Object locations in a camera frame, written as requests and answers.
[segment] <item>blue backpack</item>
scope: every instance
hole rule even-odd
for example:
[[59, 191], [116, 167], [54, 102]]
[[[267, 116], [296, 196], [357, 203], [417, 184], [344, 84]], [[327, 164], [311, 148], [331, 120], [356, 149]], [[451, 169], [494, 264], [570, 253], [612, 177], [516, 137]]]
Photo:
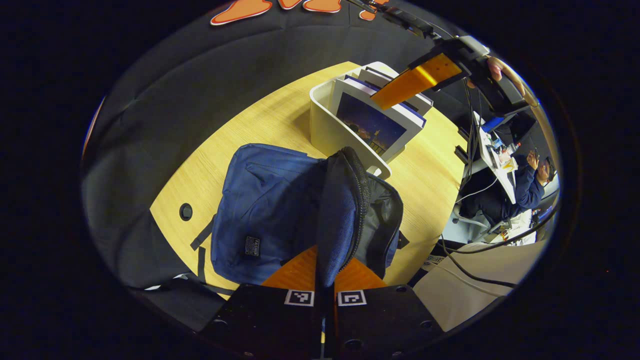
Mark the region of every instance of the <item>blue backpack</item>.
[[356, 257], [380, 278], [399, 241], [403, 203], [345, 147], [328, 159], [272, 145], [234, 154], [213, 220], [211, 262], [237, 283], [262, 284], [318, 245], [325, 286]]

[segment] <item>gray floor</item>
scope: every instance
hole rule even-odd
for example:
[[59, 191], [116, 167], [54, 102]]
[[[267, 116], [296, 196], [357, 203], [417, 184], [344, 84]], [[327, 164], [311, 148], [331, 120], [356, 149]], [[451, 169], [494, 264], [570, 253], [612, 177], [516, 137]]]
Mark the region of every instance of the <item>gray floor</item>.
[[[453, 214], [449, 216], [447, 225], [445, 225], [444, 230], [442, 231], [442, 236], [447, 240], [466, 244], [469, 243], [471, 239], [474, 239], [481, 230], [477, 225], [469, 224], [466, 222], [458, 222], [457, 224], [454, 224], [452, 220]], [[476, 216], [473, 220], [488, 224], [482, 214]]]

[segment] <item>table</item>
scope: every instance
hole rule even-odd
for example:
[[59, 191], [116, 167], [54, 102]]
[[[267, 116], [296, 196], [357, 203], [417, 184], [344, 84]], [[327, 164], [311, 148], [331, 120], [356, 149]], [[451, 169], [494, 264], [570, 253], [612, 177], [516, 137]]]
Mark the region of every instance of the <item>table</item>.
[[[218, 210], [232, 155], [247, 143], [266, 143], [325, 158], [310, 143], [309, 91], [357, 67], [351, 62], [328, 67], [252, 104], [206, 139], [160, 191], [150, 208], [154, 220], [178, 257], [207, 284], [231, 290], [238, 287], [214, 271], [209, 253], [211, 234], [200, 245], [204, 250], [191, 248], [191, 242]], [[424, 129], [389, 164], [393, 174], [387, 181], [404, 202], [400, 230], [410, 243], [396, 252], [387, 268], [387, 284], [408, 282], [431, 253], [451, 214], [464, 170], [454, 151], [457, 145], [464, 148], [466, 142], [456, 126], [435, 108], [425, 119]], [[188, 221], [179, 216], [184, 203], [193, 208]], [[204, 253], [201, 271], [198, 253]]]
[[487, 134], [482, 129], [481, 118], [478, 113], [474, 111], [474, 116], [476, 118], [476, 126], [478, 129], [478, 134], [480, 137], [480, 160], [474, 161], [471, 164], [471, 174], [475, 174], [476, 172], [489, 167], [495, 177], [497, 177], [498, 182], [502, 185], [504, 191], [507, 193], [509, 200], [512, 204], [516, 203], [516, 195], [515, 195], [515, 172], [507, 172], [504, 170], [499, 164], [500, 160], [498, 160], [498, 155], [487, 149], [487, 146], [491, 146], [491, 141], [487, 138]]

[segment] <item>backpack label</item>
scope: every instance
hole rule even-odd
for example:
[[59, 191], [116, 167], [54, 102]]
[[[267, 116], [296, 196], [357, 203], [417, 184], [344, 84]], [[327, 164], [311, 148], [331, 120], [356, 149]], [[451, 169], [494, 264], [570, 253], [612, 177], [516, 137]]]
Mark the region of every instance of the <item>backpack label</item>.
[[247, 236], [244, 241], [244, 253], [252, 256], [260, 256], [260, 239]]

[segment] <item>person's hand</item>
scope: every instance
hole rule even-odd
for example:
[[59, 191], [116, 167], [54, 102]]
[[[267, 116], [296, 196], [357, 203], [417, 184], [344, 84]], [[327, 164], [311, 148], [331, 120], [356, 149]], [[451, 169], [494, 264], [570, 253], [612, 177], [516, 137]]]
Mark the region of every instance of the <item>person's hand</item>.
[[538, 178], [538, 182], [540, 183], [540, 185], [544, 185], [549, 179], [549, 165], [547, 165], [546, 163], [542, 165], [538, 169], [538, 175], [536, 177]]
[[533, 151], [529, 151], [529, 155], [527, 155], [527, 163], [533, 170], [538, 169], [538, 158], [536, 157], [536, 153]]
[[[489, 66], [491, 77], [494, 80], [500, 81], [502, 79], [502, 73], [504, 73], [511, 80], [511, 82], [516, 86], [518, 91], [522, 94], [522, 97], [524, 97], [527, 104], [531, 106], [537, 106], [538, 104], [537, 100], [533, 97], [532, 94], [530, 94], [525, 90], [524, 84], [522, 83], [522, 78], [520, 78], [520, 76], [516, 74], [516, 72], [513, 71], [513, 69], [509, 65], [505, 64], [502, 60], [498, 58], [494, 58], [493, 56], [487, 56], [487, 57], [488, 57], [488, 60], [486, 63], [487, 63], [487, 66]], [[471, 79], [467, 80], [467, 86], [469, 86], [470, 88], [476, 88], [476, 85], [473, 83], [473, 81], [471, 81]]]

